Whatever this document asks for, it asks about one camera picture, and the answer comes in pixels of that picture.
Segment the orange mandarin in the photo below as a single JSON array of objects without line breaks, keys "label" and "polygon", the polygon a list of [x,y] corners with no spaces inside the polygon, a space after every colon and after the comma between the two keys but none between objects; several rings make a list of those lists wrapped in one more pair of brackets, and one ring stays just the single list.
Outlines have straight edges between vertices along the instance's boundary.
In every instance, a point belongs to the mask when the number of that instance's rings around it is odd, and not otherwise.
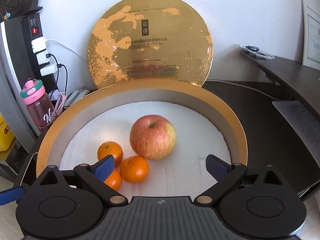
[{"label": "orange mandarin", "polygon": [[116,142],[104,142],[97,150],[97,158],[98,160],[101,160],[107,155],[112,155],[114,157],[114,165],[115,167],[118,167],[123,159],[123,149]]},{"label": "orange mandarin", "polygon": [[128,183],[140,183],[149,175],[149,164],[143,157],[129,157],[120,165],[120,174]]},{"label": "orange mandarin", "polygon": [[114,169],[114,171],[108,176],[104,183],[115,191],[118,191],[122,185],[121,174],[118,170]]}]

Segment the red yellow apple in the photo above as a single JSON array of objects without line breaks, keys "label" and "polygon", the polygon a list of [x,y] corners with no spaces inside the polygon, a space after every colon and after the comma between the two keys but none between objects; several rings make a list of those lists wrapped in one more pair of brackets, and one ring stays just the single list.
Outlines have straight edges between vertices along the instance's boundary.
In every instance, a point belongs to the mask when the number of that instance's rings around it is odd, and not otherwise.
[{"label": "red yellow apple", "polygon": [[174,150],[177,135],[171,122],[160,115],[145,115],[132,125],[130,145],[145,159],[159,160]]}]

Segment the smartphone with white case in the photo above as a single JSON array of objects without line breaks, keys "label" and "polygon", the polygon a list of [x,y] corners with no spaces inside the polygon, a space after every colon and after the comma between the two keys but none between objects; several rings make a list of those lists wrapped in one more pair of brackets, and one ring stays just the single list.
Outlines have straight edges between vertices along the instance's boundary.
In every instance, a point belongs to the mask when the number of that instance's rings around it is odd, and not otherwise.
[{"label": "smartphone with white case", "polygon": [[33,180],[36,178],[36,163],[38,152],[29,154],[22,167],[22,180],[31,176]]}]

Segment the round gold box base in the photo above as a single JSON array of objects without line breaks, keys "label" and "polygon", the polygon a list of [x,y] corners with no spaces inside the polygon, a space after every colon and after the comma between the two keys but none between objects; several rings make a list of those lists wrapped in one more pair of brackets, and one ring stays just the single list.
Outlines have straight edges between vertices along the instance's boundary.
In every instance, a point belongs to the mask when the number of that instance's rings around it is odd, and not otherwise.
[{"label": "round gold box base", "polygon": [[173,80],[118,83],[89,94],[64,111],[41,143],[36,173],[50,164],[71,170],[116,157],[120,193],[190,196],[215,179],[206,157],[247,164],[244,129],[234,111],[212,92]]}]

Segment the yellow plastic crate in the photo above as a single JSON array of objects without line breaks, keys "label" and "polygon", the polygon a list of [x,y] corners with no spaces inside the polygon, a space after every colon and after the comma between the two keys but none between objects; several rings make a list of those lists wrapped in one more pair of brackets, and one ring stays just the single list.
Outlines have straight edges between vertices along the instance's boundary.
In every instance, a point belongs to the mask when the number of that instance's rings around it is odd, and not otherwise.
[{"label": "yellow plastic crate", "polygon": [[0,124],[0,151],[3,152],[9,149],[12,141],[15,139],[15,136],[2,115],[0,115]]}]

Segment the spiral notebook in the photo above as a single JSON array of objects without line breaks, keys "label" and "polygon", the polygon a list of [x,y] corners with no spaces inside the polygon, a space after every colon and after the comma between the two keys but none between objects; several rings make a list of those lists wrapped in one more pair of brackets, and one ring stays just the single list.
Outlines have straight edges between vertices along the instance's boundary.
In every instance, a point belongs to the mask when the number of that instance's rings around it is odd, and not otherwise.
[{"label": "spiral notebook", "polygon": [[90,93],[90,90],[86,90],[84,88],[81,88],[79,90],[75,90],[66,100],[64,107],[68,108],[77,101],[81,100],[85,96],[87,96]]}]

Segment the pink water bottle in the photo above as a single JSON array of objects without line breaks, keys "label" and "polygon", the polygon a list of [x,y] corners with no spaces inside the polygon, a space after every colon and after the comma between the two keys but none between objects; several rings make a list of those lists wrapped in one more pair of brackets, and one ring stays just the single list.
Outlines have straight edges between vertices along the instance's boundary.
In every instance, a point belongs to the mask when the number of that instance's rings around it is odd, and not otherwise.
[{"label": "pink water bottle", "polygon": [[42,81],[28,80],[23,86],[20,96],[36,127],[42,134],[47,133],[57,119],[57,113]]}]

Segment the white keyboard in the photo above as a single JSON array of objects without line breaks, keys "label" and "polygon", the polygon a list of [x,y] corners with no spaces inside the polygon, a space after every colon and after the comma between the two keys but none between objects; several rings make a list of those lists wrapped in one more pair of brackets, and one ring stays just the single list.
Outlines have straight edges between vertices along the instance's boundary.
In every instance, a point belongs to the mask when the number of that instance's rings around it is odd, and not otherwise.
[{"label": "white keyboard", "polygon": [[319,165],[319,119],[299,101],[273,101],[272,104],[298,134]]}]

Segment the bottom white charger plug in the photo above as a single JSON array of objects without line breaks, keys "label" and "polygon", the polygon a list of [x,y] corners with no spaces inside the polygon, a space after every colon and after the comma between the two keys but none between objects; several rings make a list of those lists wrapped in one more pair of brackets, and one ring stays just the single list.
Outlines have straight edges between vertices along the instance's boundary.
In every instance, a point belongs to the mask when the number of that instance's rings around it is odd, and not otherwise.
[{"label": "bottom white charger plug", "polygon": [[48,64],[40,69],[41,76],[47,76],[50,74],[54,74],[58,71],[56,64]]}]

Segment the white charger plug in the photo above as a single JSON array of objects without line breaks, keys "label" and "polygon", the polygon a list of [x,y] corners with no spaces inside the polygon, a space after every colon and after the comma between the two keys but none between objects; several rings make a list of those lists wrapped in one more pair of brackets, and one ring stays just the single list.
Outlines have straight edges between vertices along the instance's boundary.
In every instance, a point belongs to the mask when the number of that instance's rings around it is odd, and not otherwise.
[{"label": "white charger plug", "polygon": [[40,69],[41,76],[47,76],[50,74],[54,74],[58,71],[56,64],[48,64]]},{"label": "white charger plug", "polygon": [[47,50],[43,50],[36,54],[37,62],[40,65],[47,64],[49,62],[49,57],[47,56],[49,53]]},{"label": "white charger plug", "polygon": [[31,41],[31,47],[34,54],[47,49],[46,38],[41,36]]}]

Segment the middle white charger plug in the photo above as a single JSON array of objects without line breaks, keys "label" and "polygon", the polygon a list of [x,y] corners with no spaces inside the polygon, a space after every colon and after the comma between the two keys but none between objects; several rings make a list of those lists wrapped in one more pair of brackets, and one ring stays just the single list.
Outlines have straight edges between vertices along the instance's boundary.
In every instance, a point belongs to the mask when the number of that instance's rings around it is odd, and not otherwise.
[{"label": "middle white charger plug", "polygon": [[43,50],[36,54],[37,62],[40,65],[47,64],[49,62],[49,57],[47,56],[49,53],[47,50]]}]

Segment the top white charger plug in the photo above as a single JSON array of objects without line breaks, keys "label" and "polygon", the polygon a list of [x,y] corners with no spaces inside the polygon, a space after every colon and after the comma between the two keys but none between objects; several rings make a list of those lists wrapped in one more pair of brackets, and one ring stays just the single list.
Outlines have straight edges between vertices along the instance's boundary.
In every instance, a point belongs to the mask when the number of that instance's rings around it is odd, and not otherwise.
[{"label": "top white charger plug", "polygon": [[47,49],[46,38],[41,36],[31,41],[31,47],[34,54]]}]

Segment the round gold box lid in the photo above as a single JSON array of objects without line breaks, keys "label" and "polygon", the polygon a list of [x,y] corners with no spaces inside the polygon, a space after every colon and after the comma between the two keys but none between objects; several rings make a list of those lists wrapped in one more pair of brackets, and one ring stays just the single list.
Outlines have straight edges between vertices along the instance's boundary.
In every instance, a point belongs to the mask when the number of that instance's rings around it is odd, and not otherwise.
[{"label": "round gold box lid", "polygon": [[122,0],[96,22],[87,46],[94,84],[168,78],[202,86],[213,41],[200,14],[182,0]]}]

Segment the black power strip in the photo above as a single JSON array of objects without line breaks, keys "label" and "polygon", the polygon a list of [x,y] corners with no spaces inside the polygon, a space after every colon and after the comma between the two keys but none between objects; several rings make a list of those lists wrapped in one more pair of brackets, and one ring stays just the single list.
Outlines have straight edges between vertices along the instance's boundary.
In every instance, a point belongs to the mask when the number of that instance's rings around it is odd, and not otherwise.
[{"label": "black power strip", "polygon": [[22,34],[28,59],[34,77],[41,80],[47,93],[56,89],[54,73],[57,72],[56,64],[48,56],[46,38],[43,35],[39,13],[21,18]]}]

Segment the framed white certificate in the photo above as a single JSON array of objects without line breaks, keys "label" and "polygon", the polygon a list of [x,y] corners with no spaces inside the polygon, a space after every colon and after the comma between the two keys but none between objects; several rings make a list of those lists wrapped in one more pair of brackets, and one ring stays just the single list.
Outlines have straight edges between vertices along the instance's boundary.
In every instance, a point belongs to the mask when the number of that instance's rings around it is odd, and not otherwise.
[{"label": "framed white certificate", "polygon": [[320,36],[319,14],[302,0],[304,17],[304,49],[302,64],[319,70],[320,66]]}]

